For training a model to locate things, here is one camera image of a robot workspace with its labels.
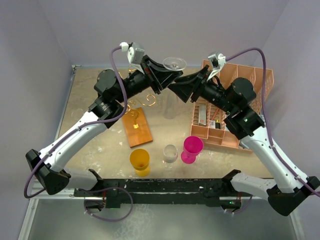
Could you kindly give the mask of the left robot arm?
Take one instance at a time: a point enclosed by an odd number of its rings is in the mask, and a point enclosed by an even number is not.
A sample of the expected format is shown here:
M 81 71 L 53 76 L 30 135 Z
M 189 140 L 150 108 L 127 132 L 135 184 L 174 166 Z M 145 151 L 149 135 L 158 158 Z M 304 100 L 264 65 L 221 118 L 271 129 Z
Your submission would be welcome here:
M 115 63 L 103 71 L 95 90 L 98 98 L 80 120 L 55 142 L 40 151 L 31 149 L 25 155 L 31 174 L 49 195 L 65 188 L 83 189 L 91 196 L 103 191 L 99 175 L 91 169 L 66 171 L 65 165 L 87 143 L 115 124 L 126 112 L 128 99 L 151 87 L 159 94 L 183 74 L 183 67 L 157 63 L 145 55 L 136 71 L 122 79 Z

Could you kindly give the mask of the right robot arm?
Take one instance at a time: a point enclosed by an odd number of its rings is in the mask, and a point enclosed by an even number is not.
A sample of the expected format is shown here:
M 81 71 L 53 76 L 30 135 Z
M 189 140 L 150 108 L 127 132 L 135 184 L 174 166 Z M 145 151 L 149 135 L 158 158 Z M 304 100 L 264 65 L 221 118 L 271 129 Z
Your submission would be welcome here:
M 253 177 L 233 170 L 224 177 L 222 190 L 228 196 L 237 192 L 248 193 L 268 201 L 280 215 L 288 216 L 320 186 L 315 176 L 303 173 L 281 150 L 268 132 L 267 120 L 251 107 L 257 98 L 256 72 L 249 76 L 238 74 L 233 66 L 228 73 L 221 72 L 215 80 L 210 78 L 209 66 L 178 77 L 169 85 L 183 102 L 202 98 L 226 114 L 225 127 L 238 140 L 244 142 L 260 159 L 272 179 Z

